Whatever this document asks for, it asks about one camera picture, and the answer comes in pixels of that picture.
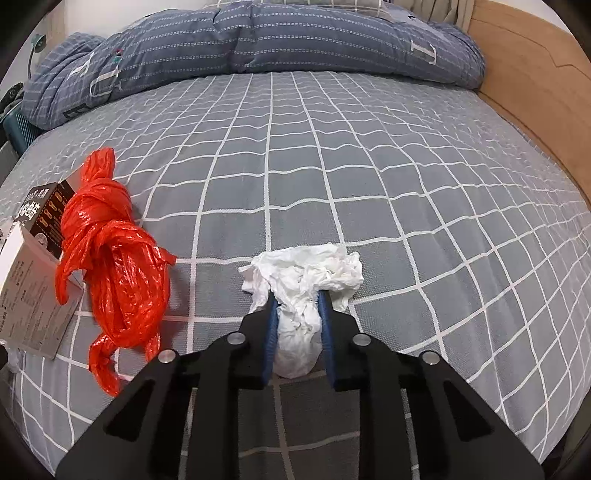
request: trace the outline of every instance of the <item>headboard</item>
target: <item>headboard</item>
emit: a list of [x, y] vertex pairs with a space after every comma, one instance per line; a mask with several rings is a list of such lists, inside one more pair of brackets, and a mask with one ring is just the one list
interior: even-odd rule
[[469, 34], [487, 62], [479, 96], [554, 158], [591, 207], [591, 62], [572, 35], [476, 0]]

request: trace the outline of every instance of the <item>bed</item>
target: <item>bed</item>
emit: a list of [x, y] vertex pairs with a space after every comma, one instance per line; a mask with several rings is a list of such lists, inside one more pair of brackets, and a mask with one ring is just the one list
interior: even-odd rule
[[[0, 188], [0, 221], [104, 146], [137, 222], [178, 257], [164, 346], [191, 352], [234, 331], [251, 302], [238, 267], [259, 252], [344, 244], [361, 255], [349, 311], [364, 331], [439, 352], [539, 461], [564, 435], [591, 381], [591, 213], [474, 91], [347, 71], [168, 83], [36, 140]], [[52, 472], [110, 401], [87, 370], [98, 333], [85, 298], [55, 360], [26, 355], [0, 382]], [[123, 378], [144, 364], [139, 351], [115, 355]], [[241, 393], [241, 478], [356, 478], [358, 401], [324, 377], [319, 362]]]

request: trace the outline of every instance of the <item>silver bolt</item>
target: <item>silver bolt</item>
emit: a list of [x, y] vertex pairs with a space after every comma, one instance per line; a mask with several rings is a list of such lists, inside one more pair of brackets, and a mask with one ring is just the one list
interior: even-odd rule
[[158, 360], [163, 364], [169, 364], [176, 358], [177, 354], [174, 350], [162, 350], [158, 354]]
[[437, 365], [439, 363], [439, 354], [431, 350], [423, 353], [423, 362], [427, 365]]
[[357, 346], [368, 346], [371, 343], [371, 337], [364, 333], [358, 333], [353, 337], [353, 343]]
[[246, 341], [246, 337], [242, 332], [232, 332], [228, 335], [228, 343], [230, 345], [242, 345]]

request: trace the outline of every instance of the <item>mattress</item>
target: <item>mattress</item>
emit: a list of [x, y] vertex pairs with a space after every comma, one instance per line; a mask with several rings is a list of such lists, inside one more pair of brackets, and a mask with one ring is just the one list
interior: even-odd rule
[[[440, 352], [538, 460], [568, 428], [591, 380], [591, 213], [475, 93], [342, 72], [171, 83], [39, 137], [0, 188], [0, 220], [105, 146], [137, 223], [178, 256], [163, 347], [236, 330], [251, 302], [238, 267], [259, 252], [340, 243], [361, 255], [350, 313], [364, 331]], [[0, 382], [51, 471], [110, 400], [87, 370], [98, 333], [85, 298], [55, 360], [26, 355]], [[144, 362], [120, 350], [115, 369], [130, 379]], [[241, 392], [241, 478], [356, 478], [357, 412], [322, 363]]]

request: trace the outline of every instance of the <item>knotted plastic bag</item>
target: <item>knotted plastic bag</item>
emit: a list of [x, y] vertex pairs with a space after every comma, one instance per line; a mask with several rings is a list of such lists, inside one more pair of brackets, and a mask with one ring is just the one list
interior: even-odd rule
[[119, 379], [110, 357], [118, 347], [142, 345], [147, 361], [160, 351], [159, 327], [170, 296], [168, 265], [176, 262], [134, 224], [129, 193], [112, 180], [114, 169], [112, 148], [86, 159], [80, 189], [61, 219], [64, 253], [56, 271], [56, 296], [64, 304], [68, 277], [86, 270], [92, 311], [103, 330], [90, 346], [89, 370], [113, 396]]

